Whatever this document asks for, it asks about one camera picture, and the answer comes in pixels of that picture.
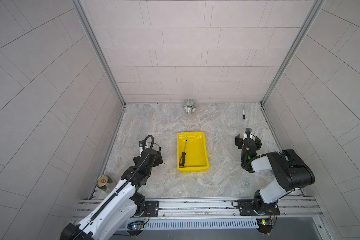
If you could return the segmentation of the black orange handled screwdriver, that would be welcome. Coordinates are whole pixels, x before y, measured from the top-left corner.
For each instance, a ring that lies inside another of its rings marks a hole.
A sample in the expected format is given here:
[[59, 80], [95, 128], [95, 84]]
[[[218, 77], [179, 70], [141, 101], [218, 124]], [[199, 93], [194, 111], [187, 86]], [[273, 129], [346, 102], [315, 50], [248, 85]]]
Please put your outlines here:
[[188, 142], [188, 140], [185, 141], [184, 150], [183, 150], [182, 155], [181, 155], [181, 158], [180, 158], [180, 160], [179, 160], [179, 167], [180, 167], [180, 168], [183, 168], [184, 165], [185, 165], [187, 142]]

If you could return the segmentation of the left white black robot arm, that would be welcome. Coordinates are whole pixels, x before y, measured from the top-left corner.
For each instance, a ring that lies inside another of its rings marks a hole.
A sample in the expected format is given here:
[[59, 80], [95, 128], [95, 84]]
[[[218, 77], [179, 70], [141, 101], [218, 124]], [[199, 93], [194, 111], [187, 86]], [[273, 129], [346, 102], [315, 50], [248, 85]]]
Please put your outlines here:
[[129, 218], [143, 213], [146, 198], [138, 190], [147, 183], [152, 168], [163, 163], [161, 147], [154, 150], [154, 145], [154, 141], [149, 146], [146, 140], [139, 142], [141, 152], [133, 158], [134, 165], [95, 210], [62, 230], [61, 240], [108, 240]]

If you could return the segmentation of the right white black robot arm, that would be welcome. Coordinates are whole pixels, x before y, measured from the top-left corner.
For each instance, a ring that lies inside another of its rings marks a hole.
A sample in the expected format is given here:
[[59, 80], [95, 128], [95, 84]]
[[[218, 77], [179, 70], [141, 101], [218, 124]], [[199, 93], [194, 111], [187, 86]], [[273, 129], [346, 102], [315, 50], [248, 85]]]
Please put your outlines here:
[[257, 190], [253, 200], [237, 200], [232, 204], [241, 216], [280, 214], [278, 201], [289, 193], [315, 183], [313, 171], [292, 149], [258, 155], [261, 140], [246, 128], [243, 137], [235, 137], [235, 145], [241, 150], [241, 167], [248, 173], [272, 171], [275, 178], [266, 187]]

